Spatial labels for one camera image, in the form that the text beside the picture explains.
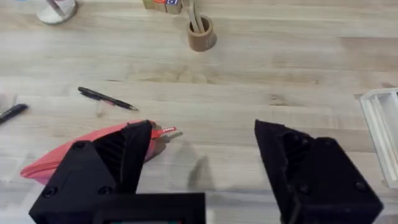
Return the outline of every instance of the white container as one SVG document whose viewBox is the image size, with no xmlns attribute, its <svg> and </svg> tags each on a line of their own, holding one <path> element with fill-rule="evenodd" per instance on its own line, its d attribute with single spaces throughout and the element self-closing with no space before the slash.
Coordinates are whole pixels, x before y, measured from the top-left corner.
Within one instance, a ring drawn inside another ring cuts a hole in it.
<svg viewBox="0 0 398 224">
<path fill-rule="evenodd" d="M 37 17 L 44 23 L 56 25 L 73 17 L 77 10 L 75 0 L 43 0 Z"/>
<path fill-rule="evenodd" d="M 398 189 L 398 88 L 371 90 L 360 98 L 390 188 Z"/>
</svg>

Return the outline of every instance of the wooden block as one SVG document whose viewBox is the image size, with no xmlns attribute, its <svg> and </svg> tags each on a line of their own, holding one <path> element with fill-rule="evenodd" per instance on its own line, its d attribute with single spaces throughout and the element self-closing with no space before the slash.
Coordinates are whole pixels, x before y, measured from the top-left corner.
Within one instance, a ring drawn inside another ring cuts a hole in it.
<svg viewBox="0 0 398 224">
<path fill-rule="evenodd" d="M 166 0 L 154 0 L 155 9 L 160 12 L 167 12 L 166 10 Z"/>
<path fill-rule="evenodd" d="M 171 14 L 180 14 L 182 9 L 181 0 L 167 0 L 166 2 L 166 10 Z"/>
<path fill-rule="evenodd" d="M 142 0 L 142 3 L 146 9 L 155 9 L 154 0 Z"/>
</svg>

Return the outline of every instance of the pen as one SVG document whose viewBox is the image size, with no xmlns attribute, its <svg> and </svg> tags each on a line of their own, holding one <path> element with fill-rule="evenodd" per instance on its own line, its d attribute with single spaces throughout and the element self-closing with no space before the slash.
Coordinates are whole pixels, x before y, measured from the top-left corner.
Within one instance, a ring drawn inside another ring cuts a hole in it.
<svg viewBox="0 0 398 224">
<path fill-rule="evenodd" d="M 7 110 L 6 112 L 0 114 L 0 124 L 3 124 L 4 122 L 8 121 L 9 119 L 19 115 L 23 111 L 25 111 L 28 108 L 27 105 L 25 104 L 18 104 Z"/>
<path fill-rule="evenodd" d="M 93 90 L 89 90 L 89 89 L 84 88 L 84 87 L 79 87 L 78 90 L 80 91 L 80 93 L 83 96 L 86 96 L 86 97 L 91 98 L 93 100 L 103 100 L 103 101 L 106 101 L 108 103 L 111 103 L 112 105 L 120 106 L 120 107 L 125 108 L 127 110 L 136 110 L 136 111 L 138 110 L 133 105 L 125 103 L 125 102 L 123 102 L 121 100 L 114 99 L 114 98 L 112 98 L 110 96 L 106 96 L 104 94 L 95 92 Z"/>
</svg>

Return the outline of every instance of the white lamp base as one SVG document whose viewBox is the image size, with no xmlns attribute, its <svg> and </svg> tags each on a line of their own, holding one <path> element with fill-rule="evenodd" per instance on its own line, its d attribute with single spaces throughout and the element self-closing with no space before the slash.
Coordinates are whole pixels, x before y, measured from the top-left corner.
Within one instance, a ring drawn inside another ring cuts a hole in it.
<svg viewBox="0 0 398 224">
<path fill-rule="evenodd" d="M 56 25 L 66 22 L 77 11 L 77 2 L 75 0 L 63 0 L 56 3 L 59 6 L 58 10 L 48 4 L 45 9 L 37 12 L 37 17 L 45 24 Z"/>
</svg>

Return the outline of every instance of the screw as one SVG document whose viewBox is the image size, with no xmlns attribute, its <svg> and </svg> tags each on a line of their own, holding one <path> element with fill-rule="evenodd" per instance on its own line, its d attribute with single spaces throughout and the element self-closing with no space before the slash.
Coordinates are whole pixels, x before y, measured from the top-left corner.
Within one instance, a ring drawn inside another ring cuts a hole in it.
<svg viewBox="0 0 398 224">
<path fill-rule="evenodd" d="M 307 184 L 300 184 L 298 186 L 298 191 L 300 191 L 303 194 L 309 194 L 310 193 L 310 187 Z"/>
<path fill-rule="evenodd" d="M 85 146 L 84 142 L 78 141 L 78 142 L 74 143 L 73 149 L 76 149 L 76 150 L 83 149 L 84 146 Z"/>
<path fill-rule="evenodd" d="M 104 187 L 102 187 L 102 188 L 100 188 L 98 190 L 98 194 L 100 194 L 100 195 L 109 195 L 109 194 L 112 193 L 112 191 L 113 190 L 112 190 L 111 187 L 104 186 Z"/>
<path fill-rule="evenodd" d="M 43 190 L 42 196 L 44 198 L 50 198 L 54 196 L 58 192 L 58 188 L 56 187 L 47 187 Z"/>
<path fill-rule="evenodd" d="M 366 184 L 360 181 L 355 182 L 355 188 L 360 192 L 365 192 L 368 189 Z"/>
</svg>

